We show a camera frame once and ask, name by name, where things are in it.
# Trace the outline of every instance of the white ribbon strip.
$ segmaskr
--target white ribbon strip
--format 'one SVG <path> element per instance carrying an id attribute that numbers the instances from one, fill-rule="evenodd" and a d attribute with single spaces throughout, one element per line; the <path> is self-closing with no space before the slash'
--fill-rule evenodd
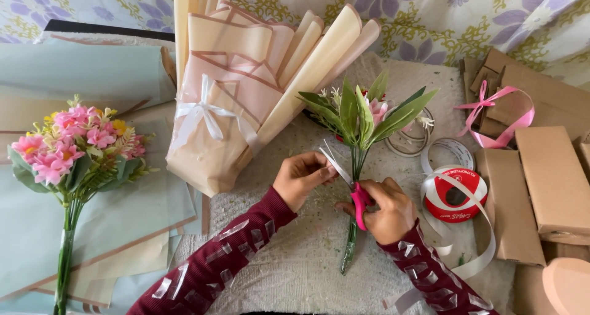
<path id="1" fill-rule="evenodd" d="M 454 139 L 442 138 L 442 139 L 439 139 L 439 140 L 435 141 L 434 143 L 432 143 L 432 145 L 440 145 L 440 146 L 443 146 L 443 147 L 451 150 L 457 156 L 457 158 L 459 158 L 461 163 L 465 164 L 464 167 L 469 168 L 469 169 L 474 168 L 475 164 L 474 164 L 473 156 L 468 151 L 468 149 L 463 144 L 461 144 L 461 142 L 454 140 Z M 422 153 L 422 156 L 421 156 L 421 161 L 422 161 L 422 165 L 424 168 L 424 172 L 426 172 L 426 173 L 424 173 L 424 175 L 427 175 L 426 179 L 424 180 L 424 183 L 426 185 L 431 184 L 434 186 L 434 178 L 439 177 L 440 179 L 443 179 L 446 182 L 452 184 L 457 189 L 462 191 L 465 195 L 467 195 L 467 197 L 469 197 L 469 199 L 471 199 L 475 203 L 475 205 L 482 212 L 482 214 L 484 215 L 484 217 L 486 218 L 486 220 L 490 226 L 490 243 L 488 244 L 486 250 L 479 257 L 473 259 L 472 261 L 470 261 L 468 263 L 465 263 L 462 266 L 458 266 L 458 267 L 451 270 L 454 274 L 459 276 L 461 279 L 466 280 L 470 277 L 475 276 L 479 272 L 481 272 L 488 264 L 490 264 L 491 260 L 494 258 L 494 254 L 496 253 L 496 237 L 494 236 L 494 228 L 491 224 L 490 218 L 488 217 L 486 211 L 483 208 L 483 205 L 479 202 L 477 197 L 472 192 L 470 192 L 468 190 L 468 188 L 466 188 L 463 184 L 461 184 L 459 181 L 455 180 L 454 178 L 449 177 L 448 175 L 443 175 L 442 173 L 439 173 L 438 171 L 440 169 L 437 169 L 437 171 L 434 171 L 434 172 L 432 171 L 432 167 L 430 166 L 430 163 L 428 160 L 428 150 L 430 149 L 430 147 L 432 145 L 429 145 L 427 148 L 425 148 Z M 424 211 L 424 216 L 425 216 L 426 220 L 428 221 L 428 223 L 432 226 L 432 228 L 440 236 L 442 236 L 443 239 L 445 239 L 447 241 L 454 239 L 452 231 L 450 231 L 450 229 L 446 226 L 445 223 L 443 223 L 442 221 L 439 221 L 438 219 L 435 219 L 430 213 L 428 213 L 428 211 Z M 435 247 L 435 248 L 436 248 L 437 252 L 439 253 L 439 255 L 443 256 L 443 255 L 448 255 L 450 253 L 450 251 L 452 250 L 452 247 L 453 247 L 453 243 L 451 243 L 450 246 Z M 412 307 L 415 303 L 420 301 L 420 299 L 422 299 L 422 298 L 423 298 L 422 294 L 416 288 L 413 288 L 403 294 L 399 294 L 394 297 L 387 297 L 386 299 L 383 300 L 383 304 L 387 305 L 387 306 L 394 304 L 398 313 L 403 314 L 405 311 L 407 311 L 410 307 Z"/>
<path id="2" fill-rule="evenodd" d="M 241 115 L 236 115 L 231 111 L 207 103 L 207 96 L 209 95 L 213 84 L 214 80 L 210 79 L 207 74 L 203 74 L 201 101 L 198 103 L 180 103 L 176 107 L 176 115 L 174 118 L 176 119 L 181 116 L 186 116 L 186 118 L 182 122 L 181 128 L 178 131 L 178 138 L 172 142 L 171 151 L 187 144 L 188 137 L 190 137 L 195 131 L 196 126 L 202 119 L 205 119 L 205 124 L 211 137 L 217 141 L 223 140 L 223 132 L 212 115 L 216 114 L 218 116 L 227 116 L 236 119 L 240 133 L 250 146 L 250 149 L 252 149 L 252 153 L 256 155 L 260 149 L 262 149 L 262 145 L 260 144 L 258 134 L 256 134 L 252 125 L 250 125 L 250 123 L 248 123 L 248 121 Z"/>

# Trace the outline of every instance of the maroon sleeve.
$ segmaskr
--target maroon sleeve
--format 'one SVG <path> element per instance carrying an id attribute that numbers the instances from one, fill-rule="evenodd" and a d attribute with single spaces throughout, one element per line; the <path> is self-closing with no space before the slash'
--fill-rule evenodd
<path id="1" fill-rule="evenodd" d="M 377 244 L 409 276 L 437 314 L 498 315 L 491 304 L 444 265 L 435 249 L 424 243 L 419 219 L 402 240 Z"/>
<path id="2" fill-rule="evenodd" d="M 128 314 L 204 314 L 221 291 L 231 286 L 254 253 L 269 243 L 276 230 L 295 217 L 297 214 L 270 187 L 260 202 L 158 280 Z"/>

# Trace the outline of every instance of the person's right hand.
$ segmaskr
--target person's right hand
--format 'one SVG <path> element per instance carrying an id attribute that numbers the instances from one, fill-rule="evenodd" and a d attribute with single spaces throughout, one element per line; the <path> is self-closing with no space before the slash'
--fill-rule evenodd
<path id="1" fill-rule="evenodd" d="M 416 206 L 412 200 L 389 177 L 382 183 L 374 180 L 362 180 L 359 183 L 380 207 L 375 212 L 366 211 L 363 214 L 365 226 L 375 240 L 381 245 L 401 240 L 414 227 L 417 218 Z M 355 217 L 355 206 L 352 203 L 338 202 L 335 208 Z"/>

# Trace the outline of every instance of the person's left hand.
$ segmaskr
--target person's left hand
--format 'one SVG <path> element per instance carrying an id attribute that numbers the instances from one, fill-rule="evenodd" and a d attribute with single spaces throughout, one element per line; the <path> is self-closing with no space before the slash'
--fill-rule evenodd
<path id="1" fill-rule="evenodd" d="M 283 161 L 273 188 L 293 212 L 301 209 L 309 192 L 323 184 L 333 183 L 336 169 L 320 152 L 308 152 Z"/>

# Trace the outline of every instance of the pink ribbon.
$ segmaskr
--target pink ribbon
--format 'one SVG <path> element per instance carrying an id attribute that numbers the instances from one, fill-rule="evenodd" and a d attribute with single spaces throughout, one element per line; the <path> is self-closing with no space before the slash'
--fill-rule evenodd
<path id="1" fill-rule="evenodd" d="M 463 136 L 467 131 L 469 131 L 473 138 L 476 139 L 477 143 L 482 146 L 482 148 L 503 148 L 506 145 L 508 145 L 508 142 L 510 142 L 510 140 L 512 140 L 512 138 L 514 137 L 515 129 L 528 127 L 531 123 L 533 123 L 533 117 L 535 116 L 535 107 L 532 106 L 530 110 L 528 110 L 524 115 L 522 115 L 517 121 L 515 121 L 512 125 L 508 126 L 508 128 L 505 131 L 503 131 L 502 134 L 500 134 L 500 136 L 498 136 L 498 139 L 491 139 L 471 129 L 471 125 L 473 125 L 473 122 L 476 120 L 477 115 L 480 114 L 484 107 L 493 107 L 494 105 L 496 105 L 496 103 L 492 102 L 492 100 L 505 96 L 509 93 L 521 90 L 515 87 L 506 86 L 499 92 L 488 97 L 488 99 L 485 99 L 486 88 L 487 82 L 483 81 L 482 87 L 480 88 L 479 102 L 462 104 L 455 107 L 455 109 L 473 109 L 473 111 L 465 120 L 465 128 L 462 131 L 460 131 L 459 134 L 457 134 L 457 136 Z M 521 92 L 524 93 L 532 102 L 530 96 L 528 96 L 527 93 L 523 91 Z"/>

